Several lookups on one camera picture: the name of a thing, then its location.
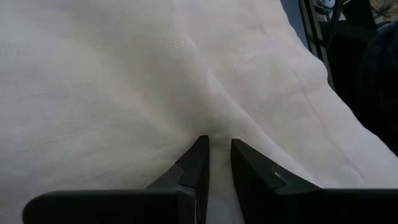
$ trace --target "black plastic part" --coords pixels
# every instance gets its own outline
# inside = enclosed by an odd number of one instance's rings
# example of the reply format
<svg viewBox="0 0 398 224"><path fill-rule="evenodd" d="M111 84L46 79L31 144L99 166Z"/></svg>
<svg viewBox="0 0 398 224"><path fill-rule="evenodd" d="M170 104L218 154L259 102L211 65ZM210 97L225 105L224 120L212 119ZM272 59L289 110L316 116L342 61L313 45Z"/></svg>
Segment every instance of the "black plastic part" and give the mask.
<svg viewBox="0 0 398 224"><path fill-rule="evenodd" d="M317 19L314 2L312 0L298 0L298 4L300 6L305 34L307 36L308 49L325 65L326 70L328 71L328 83L332 89L334 89L335 86L330 72L329 60L324 44L325 41Z"/></svg>
<svg viewBox="0 0 398 224"><path fill-rule="evenodd" d="M333 38L336 35L336 28L337 28L337 24L338 24L338 21L341 16L341 12L343 11L344 1L345 0L336 0L335 6L333 7L333 15L331 16L330 28L329 28L328 36L325 41L326 50L328 50L330 48L331 41L333 40Z"/></svg>
<svg viewBox="0 0 398 224"><path fill-rule="evenodd" d="M206 222L209 139L195 144L144 190L76 190L43 194L23 211L25 224Z"/></svg>
<svg viewBox="0 0 398 224"><path fill-rule="evenodd" d="M238 139L231 165L246 224L396 222L398 190L321 189Z"/></svg>

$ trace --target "black object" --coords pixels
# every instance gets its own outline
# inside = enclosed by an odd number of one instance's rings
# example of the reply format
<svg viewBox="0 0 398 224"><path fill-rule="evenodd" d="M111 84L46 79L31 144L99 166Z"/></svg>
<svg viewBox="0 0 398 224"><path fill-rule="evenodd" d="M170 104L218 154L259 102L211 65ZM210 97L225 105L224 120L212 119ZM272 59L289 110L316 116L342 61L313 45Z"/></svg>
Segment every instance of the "black object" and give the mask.
<svg viewBox="0 0 398 224"><path fill-rule="evenodd" d="M31 200L25 224L206 222L209 139L200 136L164 175L144 190L51 192Z"/></svg>
<svg viewBox="0 0 398 224"><path fill-rule="evenodd" d="M328 83L334 89L334 80L330 72L329 59L326 54L325 40L317 19L315 5L312 0L298 0L304 30L308 42L308 50L320 59L328 71Z"/></svg>
<svg viewBox="0 0 398 224"><path fill-rule="evenodd" d="M398 21L369 42L355 81L355 116L398 156Z"/></svg>
<svg viewBox="0 0 398 224"><path fill-rule="evenodd" d="M368 42L377 34L369 1L336 0L331 22L317 22L324 36L334 90L351 108L355 104L358 67ZM346 20L339 21L341 14Z"/></svg>
<svg viewBox="0 0 398 224"><path fill-rule="evenodd" d="M231 165L246 224L396 222L398 190L321 189L238 139Z"/></svg>

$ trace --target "white fabric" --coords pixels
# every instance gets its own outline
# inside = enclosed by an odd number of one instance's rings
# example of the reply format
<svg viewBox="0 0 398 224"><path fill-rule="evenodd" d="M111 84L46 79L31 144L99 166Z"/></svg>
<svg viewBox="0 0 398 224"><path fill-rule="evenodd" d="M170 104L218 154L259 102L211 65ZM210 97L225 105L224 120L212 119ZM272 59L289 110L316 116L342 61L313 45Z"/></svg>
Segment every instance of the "white fabric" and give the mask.
<svg viewBox="0 0 398 224"><path fill-rule="evenodd" d="M0 223L60 189L139 189L201 134L208 223L242 223L240 138L322 187L398 187L276 0L0 2Z"/></svg>

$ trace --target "dark fabric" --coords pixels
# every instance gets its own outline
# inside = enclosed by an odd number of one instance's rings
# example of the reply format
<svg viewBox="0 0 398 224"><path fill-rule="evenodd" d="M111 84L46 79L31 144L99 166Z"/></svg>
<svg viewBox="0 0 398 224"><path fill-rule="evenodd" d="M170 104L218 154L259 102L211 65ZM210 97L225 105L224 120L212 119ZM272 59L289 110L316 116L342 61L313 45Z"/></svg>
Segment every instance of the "dark fabric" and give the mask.
<svg viewBox="0 0 398 224"><path fill-rule="evenodd" d="M398 21L370 41L356 80L355 115L398 154Z"/></svg>
<svg viewBox="0 0 398 224"><path fill-rule="evenodd" d="M334 28L327 55L335 91L350 107L355 100L358 67L369 41L377 34L369 1L351 0L343 6L347 20L339 21ZM320 23L322 34L328 37L329 23Z"/></svg>

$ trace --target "woven texture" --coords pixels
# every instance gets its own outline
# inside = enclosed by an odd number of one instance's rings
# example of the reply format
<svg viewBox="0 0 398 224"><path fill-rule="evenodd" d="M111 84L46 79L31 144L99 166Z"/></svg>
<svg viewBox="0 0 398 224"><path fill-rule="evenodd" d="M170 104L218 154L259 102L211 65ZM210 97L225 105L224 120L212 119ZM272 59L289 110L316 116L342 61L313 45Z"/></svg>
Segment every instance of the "woven texture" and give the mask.
<svg viewBox="0 0 398 224"><path fill-rule="evenodd" d="M139 189L210 136L208 223L242 223L231 138L322 187L398 187L276 0L0 2L0 223L34 196Z"/></svg>

